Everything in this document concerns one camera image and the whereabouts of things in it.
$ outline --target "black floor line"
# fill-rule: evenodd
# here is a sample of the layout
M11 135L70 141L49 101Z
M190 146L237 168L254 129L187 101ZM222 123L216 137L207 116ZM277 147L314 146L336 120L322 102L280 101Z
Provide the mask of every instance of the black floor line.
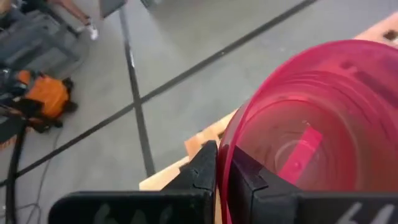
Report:
M146 96L139 98L139 91L138 91L138 84L137 84L137 78L135 74L135 69L132 64L132 58L131 58L131 52L130 52L130 46L126 46L125 42L125 54L126 54L126 60L127 60L127 65L129 69L129 77L131 81L131 87L132 87L132 93L133 93L133 98L134 102L136 103L131 103L130 105L127 105L124 107L122 110L116 112L114 115L106 118L105 120L101 121L97 125L93 126L89 130L85 131L84 133L80 134L79 136L73 138L72 140L68 141L64 145L60 146L58 149L52 151L51 153L47 154L43 158L37 160L36 162L32 163L31 165L27 166L26 168L20 170L17 173L17 178L28 173L29 171L35 169L36 167L42 165L44 162L48 161L49 159L59 155L61 152L69 149L72 147L74 144L80 142L84 138L87 138L94 132L100 130L101 128L105 127L106 125L112 123L113 121L116 121L123 115L127 114L128 112L132 111L134 108L136 108L136 119L137 119L137 126L139 130L139 139L141 142L141 148L142 148L142 155L144 157L144 164L146 167L146 172L147 175L150 176L155 173L155 168L154 168L154 162L153 158L150 152L149 148L149 140L148 140L148 135L147 135L147 130L145 126L145 119L144 119L144 113L142 111L142 104L149 101L153 97L167 91L168 89L172 88L176 84L182 82L186 78L192 76L195 74L197 71L203 69L205 66L213 63L214 61L220 59L222 56L230 53L231 51L235 50L236 48L242 46L246 42L252 40L253 38L257 37L259 34L271 29L272 27L276 26L277 24L283 22L284 20L288 19L290 16L293 16L294 14L298 13L302 9L305 9L312 3L314 3L317 0L304 0L298 5L294 6L293 8L289 9L288 11L285 11L281 15L273 18L273 20L265 23L264 25L260 26L256 30L246 34L242 38L238 39L237 41L233 42L232 44L228 45L224 49L218 51L214 55L204 59L200 63L196 64L194 67L188 69L187 71L181 73L179 76L171 79L167 83L163 84L162 86L156 88L155 90L152 90L150 93L148 93ZM0 182L0 187L5 186L7 183L7 180L3 180Z
M26 174L26 173L28 173L29 171L35 169L36 167L42 165L43 163L45 163L49 159L54 158L55 156L59 155L61 152L69 149L74 144L80 142L84 138L87 138L88 136L90 136L94 132L100 130L101 128L105 127L106 125L112 123L113 121L116 121L117 119L119 119L123 115L125 115L128 112L132 111L134 109L134 107L135 107L134 103L131 103L130 105L127 105L122 110L116 112L114 115L112 115L112 116L106 118L105 120L101 121L100 123L98 123L97 125L93 126L92 128L90 128L89 130L85 131L84 133L81 133L79 136L77 136L77 137L73 138L72 140L68 141L64 145L60 146L58 149L50 152L49 154L47 154L43 158L37 160L36 162L32 163L31 165L27 166L26 168L23 168L22 170L18 171L17 178L22 176L22 175L24 175L24 174ZM7 183L7 180L1 181L0 182L0 187L5 186L6 183Z
M160 87L156 88L155 90L152 90L150 93L148 93L146 96L142 97L142 103L145 103L152 99L153 97L162 94L163 92L167 91L168 89L172 88L173 86L179 84L180 82L184 81L188 77L192 76L193 74L196 74L199 70L205 68L209 64L217 61L221 57L225 56L226 54L232 52L233 50L237 49L238 47L244 45L245 43L249 42L253 38L257 37L259 34L273 28L274 26L280 24L281 22L285 21L288 19L290 16L293 16L294 14L300 12L302 9L305 9L312 3L314 3L317 0L304 0L300 3L298 3L296 6L290 8L289 10L283 12L279 16L273 18L269 22L266 22L262 26L258 27L257 29L253 30L252 32L244 35L240 39L236 40L232 44L229 44L227 47L219 50L217 53L213 54L212 56L202 60L192 68L188 69L187 71L181 73L177 77L171 79L167 83L161 85Z
M134 68L134 61L130 47L130 34L127 24L126 13L124 7L119 10L119 17L121 23L121 30L124 39L124 54L127 61L127 69L129 72L131 92L134 102L136 102L136 121L138 127L139 142L141 144L142 157L144 159L145 171L148 177L155 174L155 164L150 151L149 138L147 127L145 125L144 112L142 111L141 96L139 94L138 82L136 77L136 70Z

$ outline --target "white shoe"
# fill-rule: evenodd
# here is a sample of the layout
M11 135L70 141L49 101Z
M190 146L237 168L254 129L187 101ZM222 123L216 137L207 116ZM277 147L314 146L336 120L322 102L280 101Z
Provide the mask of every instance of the white shoe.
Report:
M88 31L88 33L90 34L90 38L92 40L96 40L98 39L98 29L97 27L93 24L92 21L90 21L90 24L88 24L86 26L86 30Z

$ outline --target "concrete floor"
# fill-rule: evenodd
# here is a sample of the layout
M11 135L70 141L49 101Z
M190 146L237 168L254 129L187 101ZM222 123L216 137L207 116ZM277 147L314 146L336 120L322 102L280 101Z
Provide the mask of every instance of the concrete floor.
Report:
M76 2L93 15L101 35L97 42L84 42L90 51L82 67L72 73L73 98L80 108L65 117L57 147L132 103L118 13L100 21L96 0ZM163 0L147 10L140 0L130 0L126 11L141 96L298 2ZM184 140L241 105L289 57L322 42L349 39L397 9L396 0L318 1L144 103L155 169L183 157ZM59 131L29 133L20 169L53 150ZM11 147L0 151L2 180L11 152ZM41 165L18 179L18 205L35 201L43 169ZM69 192L137 190L145 177L133 110L51 160L40 198L42 223L51 205ZM4 203L1 188L0 205ZM20 211L21 223L30 209Z

